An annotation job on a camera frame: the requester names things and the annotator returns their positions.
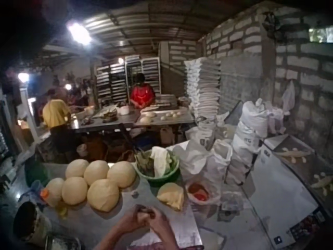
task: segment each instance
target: black bucket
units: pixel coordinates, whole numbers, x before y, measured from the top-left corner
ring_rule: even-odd
[[[32,202],[24,202],[19,207],[13,226],[13,233],[18,239],[43,247],[50,231],[50,220]]]

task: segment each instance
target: red shirt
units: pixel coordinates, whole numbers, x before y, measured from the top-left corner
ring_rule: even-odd
[[[135,86],[131,94],[131,99],[137,102],[139,105],[145,104],[154,97],[155,93],[149,84]]]

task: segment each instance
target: green bowl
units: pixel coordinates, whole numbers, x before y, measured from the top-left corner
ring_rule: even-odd
[[[137,172],[137,174],[145,179],[147,179],[149,182],[165,182],[167,181],[168,179],[171,179],[173,175],[175,175],[175,173],[177,172],[177,170],[179,169],[179,159],[177,157],[177,163],[176,163],[176,166],[175,168],[168,174],[162,176],[162,177],[150,177],[150,176],[146,176],[144,175],[143,173],[140,172],[140,170],[138,169],[137,167],[137,164],[134,164],[134,168],[135,168],[135,171]]]

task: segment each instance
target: stack of white boxes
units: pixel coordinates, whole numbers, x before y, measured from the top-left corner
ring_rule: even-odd
[[[220,62],[201,57],[185,61],[185,66],[186,92],[191,100],[190,109],[198,124],[198,127],[193,130],[195,133],[192,137],[209,148],[214,139],[216,116],[219,112]]]
[[[219,110],[220,62],[206,57],[185,61],[187,94],[196,119],[215,119]]]

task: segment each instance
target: bread dough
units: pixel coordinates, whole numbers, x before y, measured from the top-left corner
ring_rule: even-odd
[[[134,182],[136,171],[128,161],[115,163],[108,171],[107,178],[116,183],[118,187],[124,189]]]
[[[62,178],[54,178],[49,181],[49,183],[46,185],[46,188],[52,194],[52,196],[61,200],[61,191],[64,182],[65,181]]]
[[[140,122],[145,124],[150,124],[152,123],[152,119],[150,117],[145,116],[140,119]]]
[[[77,159],[68,164],[66,168],[66,179],[70,177],[83,177],[85,169],[88,167],[89,162],[84,159]]]
[[[109,171],[109,165],[104,160],[96,160],[89,164],[84,171],[84,179],[91,186],[94,181],[106,179]]]
[[[89,188],[87,200],[93,208],[109,212],[118,203],[118,186],[109,179],[97,180]]]
[[[70,177],[62,186],[62,199],[71,206],[83,202],[87,197],[88,185],[82,177]]]
[[[184,189],[173,182],[164,184],[157,193],[157,199],[180,211],[183,209]]]
[[[155,117],[156,114],[154,112],[147,112],[146,117]]]

